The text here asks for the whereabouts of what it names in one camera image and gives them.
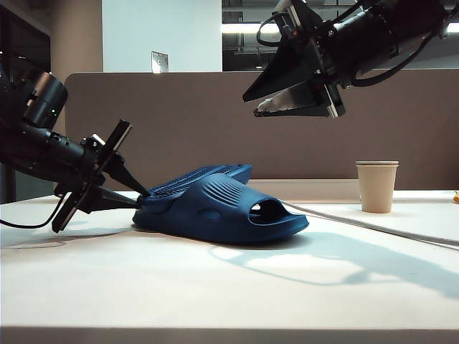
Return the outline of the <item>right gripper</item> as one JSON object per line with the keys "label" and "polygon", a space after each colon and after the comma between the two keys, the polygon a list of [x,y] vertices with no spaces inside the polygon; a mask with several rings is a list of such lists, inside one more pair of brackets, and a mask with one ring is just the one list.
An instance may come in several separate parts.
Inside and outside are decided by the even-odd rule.
{"label": "right gripper", "polygon": [[358,10],[355,3],[324,20],[307,1],[278,3],[279,47],[242,96],[249,102],[273,94],[254,109],[255,116],[338,118],[345,113],[338,86],[350,85],[352,68],[345,65],[344,25]]}

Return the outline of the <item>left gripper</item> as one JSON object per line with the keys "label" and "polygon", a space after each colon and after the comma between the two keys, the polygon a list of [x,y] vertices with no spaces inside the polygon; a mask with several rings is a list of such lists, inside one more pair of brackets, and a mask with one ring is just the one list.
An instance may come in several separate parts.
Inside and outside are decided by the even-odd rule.
{"label": "left gripper", "polygon": [[131,128],[130,123],[120,120],[105,144],[94,152],[95,160],[92,170],[83,176],[81,184],[72,191],[52,220],[52,230],[55,233],[65,229],[77,210],[90,214],[93,211],[139,208],[135,200],[103,187],[105,183],[103,171],[106,167],[106,173],[112,179],[144,196],[147,195],[147,190],[125,167],[124,158],[116,154],[119,145]]}

